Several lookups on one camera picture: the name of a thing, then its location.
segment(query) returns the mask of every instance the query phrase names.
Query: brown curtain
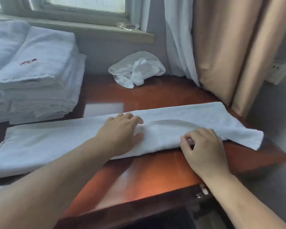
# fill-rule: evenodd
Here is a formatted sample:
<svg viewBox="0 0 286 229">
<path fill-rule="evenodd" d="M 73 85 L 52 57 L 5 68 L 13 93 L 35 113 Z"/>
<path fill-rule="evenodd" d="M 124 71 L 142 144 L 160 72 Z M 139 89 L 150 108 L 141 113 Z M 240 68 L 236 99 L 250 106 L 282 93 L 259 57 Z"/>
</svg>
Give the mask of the brown curtain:
<svg viewBox="0 0 286 229">
<path fill-rule="evenodd" d="M 245 117 L 286 33 L 286 0 L 195 0 L 202 86 Z"/>
</svg>

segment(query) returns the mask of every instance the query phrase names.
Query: transparent plastic object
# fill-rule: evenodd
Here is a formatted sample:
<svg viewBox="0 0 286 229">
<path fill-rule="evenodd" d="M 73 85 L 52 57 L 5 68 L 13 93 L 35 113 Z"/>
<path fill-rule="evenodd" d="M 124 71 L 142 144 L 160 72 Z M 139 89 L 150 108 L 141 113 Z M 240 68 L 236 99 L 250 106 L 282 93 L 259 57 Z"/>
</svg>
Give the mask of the transparent plastic object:
<svg viewBox="0 0 286 229">
<path fill-rule="evenodd" d="M 123 30 L 137 30 L 140 28 L 139 24 L 132 23 L 116 23 L 116 26 Z"/>
</svg>

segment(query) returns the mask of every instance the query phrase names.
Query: desk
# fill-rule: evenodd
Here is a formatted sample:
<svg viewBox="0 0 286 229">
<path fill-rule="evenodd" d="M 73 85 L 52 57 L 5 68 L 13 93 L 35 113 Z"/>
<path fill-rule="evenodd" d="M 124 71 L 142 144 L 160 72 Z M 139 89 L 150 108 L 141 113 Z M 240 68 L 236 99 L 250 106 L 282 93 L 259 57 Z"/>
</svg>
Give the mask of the desk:
<svg viewBox="0 0 286 229">
<path fill-rule="evenodd" d="M 146 80 L 143 86 L 131 90 L 115 83 L 111 76 L 89 76 L 85 77 L 79 104 L 68 117 L 82 117 L 85 104 L 90 103 L 124 103 L 124 111 L 128 112 L 214 101 L 219 100 L 186 78 L 153 77 Z M 250 127 L 235 112 L 228 111 Z M 0 140 L 3 138 L 4 134 L 0 133 Z M 229 168 L 236 175 L 286 162 L 286 154 L 267 140 L 259 151 L 230 141 L 224 144 Z M 202 184 L 201 179 L 192 171 L 179 148 L 109 161 L 82 189 L 65 212 L 65 219 L 56 228 L 88 228 L 88 225 L 108 228 L 120 225 L 117 222 L 126 223 L 161 209 L 179 206 L 184 200 L 178 190 L 199 184 Z M 164 206 L 159 207 L 162 199 Z M 147 204 L 152 206 L 154 212 L 151 212 L 151 208 L 145 209 Z M 141 216 L 134 212 L 134 205 L 135 211 L 143 209 L 138 210 Z M 87 215 L 72 218 L 88 212 Z M 79 219 L 85 223 L 82 227 L 75 227 Z M 104 220 L 110 224 L 104 226 Z"/>
</svg>

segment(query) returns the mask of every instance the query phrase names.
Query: hand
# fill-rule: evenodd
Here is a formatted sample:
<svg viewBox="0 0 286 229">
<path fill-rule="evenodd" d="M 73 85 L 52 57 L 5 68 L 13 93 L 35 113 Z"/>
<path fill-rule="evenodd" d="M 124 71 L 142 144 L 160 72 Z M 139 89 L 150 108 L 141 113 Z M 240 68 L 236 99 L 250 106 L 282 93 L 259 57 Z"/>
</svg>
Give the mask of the hand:
<svg viewBox="0 0 286 229">
<path fill-rule="evenodd" d="M 187 139 L 195 142 L 192 150 Z M 180 139 L 183 154 L 191 168 L 205 182 L 219 176 L 230 176 L 222 140 L 213 129 L 199 128 L 186 133 Z"/>
<path fill-rule="evenodd" d="M 93 143 L 101 146 L 110 158 L 123 155 L 143 139 L 143 133 L 134 135 L 136 126 L 142 123 L 141 117 L 131 113 L 110 117 L 93 138 Z"/>
</svg>

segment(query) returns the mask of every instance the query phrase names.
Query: gray wall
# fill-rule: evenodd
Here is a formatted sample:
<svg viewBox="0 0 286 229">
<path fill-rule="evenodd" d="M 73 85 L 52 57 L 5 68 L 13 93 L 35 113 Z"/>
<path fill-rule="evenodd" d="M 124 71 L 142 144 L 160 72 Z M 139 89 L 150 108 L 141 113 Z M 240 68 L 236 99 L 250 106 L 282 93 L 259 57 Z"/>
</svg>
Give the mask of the gray wall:
<svg viewBox="0 0 286 229">
<path fill-rule="evenodd" d="M 286 62 L 286 37 L 277 59 Z M 264 83 L 248 119 L 286 151 L 286 77 L 277 86 Z M 250 189 L 286 222 L 286 165 L 251 184 Z"/>
<path fill-rule="evenodd" d="M 76 35 L 80 53 L 87 55 L 86 73 L 91 75 L 109 74 L 108 68 L 111 65 L 138 51 L 148 51 L 154 54 L 168 71 L 164 0 L 151 0 L 147 32 L 156 35 L 154 44 L 94 40 L 87 36 Z"/>
</svg>

